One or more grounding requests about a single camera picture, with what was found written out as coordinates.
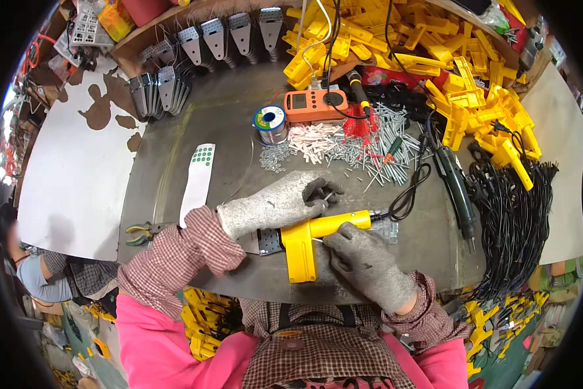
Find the hand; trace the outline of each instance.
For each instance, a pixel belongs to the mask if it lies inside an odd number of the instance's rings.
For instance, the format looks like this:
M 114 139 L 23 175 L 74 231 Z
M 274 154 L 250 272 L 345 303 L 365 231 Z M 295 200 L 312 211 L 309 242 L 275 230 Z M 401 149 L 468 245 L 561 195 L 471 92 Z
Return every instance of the hand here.
M 333 251 L 333 268 L 385 313 L 405 314 L 414 307 L 417 286 L 397 268 L 385 239 L 345 222 L 322 242 Z
M 252 196 L 218 206 L 218 215 L 222 229 L 237 239 L 256 229 L 289 227 L 316 217 L 337 201 L 336 194 L 343 190 L 330 172 L 293 171 Z

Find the blue sleeve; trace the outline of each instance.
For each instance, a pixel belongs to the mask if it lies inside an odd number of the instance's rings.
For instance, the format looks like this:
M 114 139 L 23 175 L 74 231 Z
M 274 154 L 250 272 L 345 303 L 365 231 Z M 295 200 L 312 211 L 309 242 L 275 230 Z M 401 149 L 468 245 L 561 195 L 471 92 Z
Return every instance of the blue sleeve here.
M 60 275 L 52 277 L 49 282 L 43 277 L 41 258 L 31 255 L 17 269 L 17 277 L 21 280 L 32 297 L 46 302 L 61 302 L 73 297 L 69 282 Z

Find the table surface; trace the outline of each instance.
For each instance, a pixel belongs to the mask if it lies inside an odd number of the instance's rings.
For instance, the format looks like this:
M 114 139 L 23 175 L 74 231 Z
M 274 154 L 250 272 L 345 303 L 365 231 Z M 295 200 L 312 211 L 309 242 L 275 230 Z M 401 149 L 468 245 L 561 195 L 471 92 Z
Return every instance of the table surface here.
M 181 199 L 187 183 L 188 166 L 199 144 L 215 143 L 207 206 L 214 208 L 239 186 L 250 161 L 250 137 L 254 133 L 255 112 L 268 105 L 282 104 L 288 91 L 283 74 L 285 62 L 240 65 L 219 70 L 199 78 L 183 111 L 148 124 L 132 167 L 120 226 L 118 260 L 127 263 L 146 245 L 125 245 L 125 229 L 134 223 L 150 221 L 178 222 Z M 458 153 L 463 166 L 471 160 L 466 144 Z M 267 172 L 259 163 L 261 145 L 256 144 L 253 163 L 244 185 L 234 198 L 251 195 L 282 174 Z M 325 169 L 324 165 L 307 164 L 302 155 L 285 165 L 295 169 Z M 362 209 L 384 209 L 403 191 L 392 184 L 373 185 L 366 194 L 367 173 L 354 171 L 347 179 L 347 165 L 333 161 L 330 170 L 340 177 L 346 194 L 325 215 Z M 478 223 L 476 241 L 480 241 Z M 210 292 L 252 300 L 298 304 L 350 304 L 366 301 L 336 276 L 329 267 L 329 253 L 314 242 L 318 279 L 313 283 L 290 284 L 285 253 L 269 256 L 248 254 L 233 275 L 214 277 L 202 270 L 191 285 Z M 390 245 L 398 267 L 405 273 L 419 270 L 432 276 L 437 291 L 462 288 L 482 280 L 485 270 L 481 245 L 476 253 L 468 252 L 457 228 L 451 202 L 441 178 L 432 172 L 417 191 L 415 206 L 400 222 L 397 244 Z

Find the person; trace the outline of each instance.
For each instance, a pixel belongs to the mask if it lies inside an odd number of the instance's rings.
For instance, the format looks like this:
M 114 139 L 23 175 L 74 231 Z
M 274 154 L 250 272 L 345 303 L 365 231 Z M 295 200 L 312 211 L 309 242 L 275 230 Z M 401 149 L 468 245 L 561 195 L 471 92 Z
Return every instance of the person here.
M 327 201 L 323 199 L 334 192 Z M 305 306 L 240 300 L 245 332 L 198 362 L 178 320 L 176 293 L 205 266 L 216 276 L 240 264 L 238 237 L 317 217 L 341 195 L 327 171 L 295 171 L 250 197 L 193 209 L 186 228 L 168 227 L 118 271 L 116 328 L 131 388 L 466 388 L 463 338 L 435 302 L 434 281 L 405 275 L 387 243 L 344 223 L 324 237 L 331 266 L 381 307 Z M 410 356 L 387 325 L 408 333 Z
M 99 301 L 116 317 L 118 264 L 43 250 L 19 238 L 17 210 L 0 206 L 0 245 L 10 267 L 33 298 L 44 302 Z

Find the pliers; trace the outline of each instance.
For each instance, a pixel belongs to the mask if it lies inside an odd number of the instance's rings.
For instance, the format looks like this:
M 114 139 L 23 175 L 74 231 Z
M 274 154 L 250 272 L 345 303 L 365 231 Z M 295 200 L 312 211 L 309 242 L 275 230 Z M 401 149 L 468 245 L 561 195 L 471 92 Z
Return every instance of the pliers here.
M 142 231 L 142 234 L 135 239 L 126 240 L 125 244 L 128 246 L 138 246 L 145 242 L 153 240 L 153 236 L 161 232 L 164 227 L 176 223 L 156 223 L 146 222 L 144 224 L 134 224 L 125 230 L 127 233 Z

